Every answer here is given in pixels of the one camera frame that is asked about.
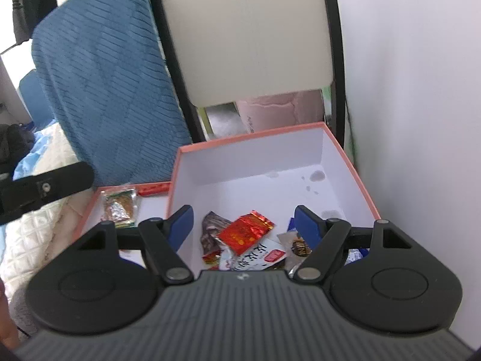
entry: chair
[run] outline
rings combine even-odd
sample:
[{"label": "chair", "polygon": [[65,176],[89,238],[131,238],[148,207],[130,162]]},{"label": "chair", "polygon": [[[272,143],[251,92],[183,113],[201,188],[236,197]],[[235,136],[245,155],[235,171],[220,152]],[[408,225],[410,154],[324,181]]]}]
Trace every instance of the chair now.
[{"label": "chair", "polygon": [[95,185],[169,180],[191,143],[149,0],[68,0],[35,29],[40,84]]},{"label": "chair", "polygon": [[330,126],[343,144],[337,0],[158,0],[152,7],[183,109],[331,86]]}]

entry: black metal bar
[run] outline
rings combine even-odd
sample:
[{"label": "black metal bar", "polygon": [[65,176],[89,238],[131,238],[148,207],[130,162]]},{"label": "black metal bar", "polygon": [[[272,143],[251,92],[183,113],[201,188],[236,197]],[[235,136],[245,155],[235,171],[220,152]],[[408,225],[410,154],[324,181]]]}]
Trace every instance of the black metal bar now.
[{"label": "black metal bar", "polygon": [[324,0],[329,23],[332,68],[334,81],[331,86],[332,119],[331,129],[336,140],[344,147],[346,84],[344,71],[344,51],[342,47],[341,18],[337,0]]},{"label": "black metal bar", "polygon": [[165,63],[169,69],[172,84],[179,99],[179,106],[182,110],[187,124],[187,128],[192,137],[192,142],[205,141],[204,132],[201,127],[199,115],[197,110],[188,98],[187,89],[185,88],[184,78],[179,66],[179,60],[176,56],[172,36],[170,35],[167,18],[165,17],[164,5],[162,0],[150,0],[153,12],[153,18],[159,36],[162,42],[162,47],[165,54]]}]

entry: bed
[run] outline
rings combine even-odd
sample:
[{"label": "bed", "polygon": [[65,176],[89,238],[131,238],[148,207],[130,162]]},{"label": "bed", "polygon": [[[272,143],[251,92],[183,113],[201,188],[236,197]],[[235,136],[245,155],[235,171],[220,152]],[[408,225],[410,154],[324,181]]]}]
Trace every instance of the bed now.
[{"label": "bed", "polygon": [[[42,141],[35,142],[15,169],[14,178],[41,174],[78,161],[58,123],[40,133]],[[41,267],[68,247],[92,195],[92,189],[82,191],[6,225],[0,277],[9,300]]]}]

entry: white quilted mattress cover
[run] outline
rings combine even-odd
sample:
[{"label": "white quilted mattress cover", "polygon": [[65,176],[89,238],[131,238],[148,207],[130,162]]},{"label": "white quilted mattress cover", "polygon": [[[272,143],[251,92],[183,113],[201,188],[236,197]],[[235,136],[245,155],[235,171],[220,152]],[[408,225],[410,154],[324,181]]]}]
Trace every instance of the white quilted mattress cover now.
[{"label": "white quilted mattress cover", "polygon": [[[58,123],[43,132],[50,134],[51,140],[33,169],[34,175],[78,161]],[[9,300],[41,267],[70,245],[74,229],[92,195],[89,189],[62,198],[7,225],[0,277]]]}]

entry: red wrapper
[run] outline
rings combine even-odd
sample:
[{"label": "red wrapper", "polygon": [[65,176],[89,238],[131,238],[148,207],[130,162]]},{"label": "red wrapper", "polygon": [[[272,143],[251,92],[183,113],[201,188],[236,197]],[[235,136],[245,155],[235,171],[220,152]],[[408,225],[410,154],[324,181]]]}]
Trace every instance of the red wrapper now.
[{"label": "red wrapper", "polygon": [[252,210],[221,231],[218,238],[236,255],[242,255],[273,227],[272,221]]}]

